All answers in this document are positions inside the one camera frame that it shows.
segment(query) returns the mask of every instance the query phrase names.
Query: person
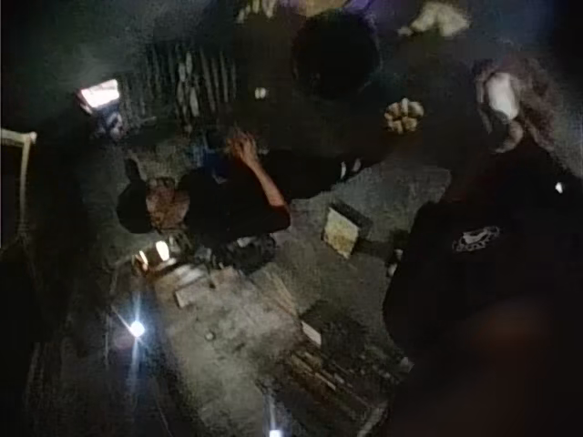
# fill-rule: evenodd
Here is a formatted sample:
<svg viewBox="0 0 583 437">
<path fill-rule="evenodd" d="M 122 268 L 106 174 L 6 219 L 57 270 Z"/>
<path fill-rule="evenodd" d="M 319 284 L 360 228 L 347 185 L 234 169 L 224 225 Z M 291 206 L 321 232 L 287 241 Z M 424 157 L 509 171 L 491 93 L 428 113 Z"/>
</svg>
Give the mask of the person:
<svg viewBox="0 0 583 437">
<path fill-rule="evenodd" d="M 518 116 L 502 147 L 418 211 L 385 296 L 389 334 L 414 363 L 386 435 L 580 427 L 582 185 L 550 153 L 553 108 L 539 70 L 519 64 L 478 75 L 484 110 L 489 81 L 512 74 Z"/>
<path fill-rule="evenodd" d="M 207 246 L 272 233 L 290 226 L 288 204 L 330 189 L 371 165 L 359 158 L 300 157 L 272 151 L 260 158 L 255 139 L 239 130 L 226 140 L 227 180 L 217 182 L 208 168 L 172 178 L 139 177 L 127 161 L 130 183 L 118 198 L 118 219 L 133 233 L 185 228 Z"/>
</svg>

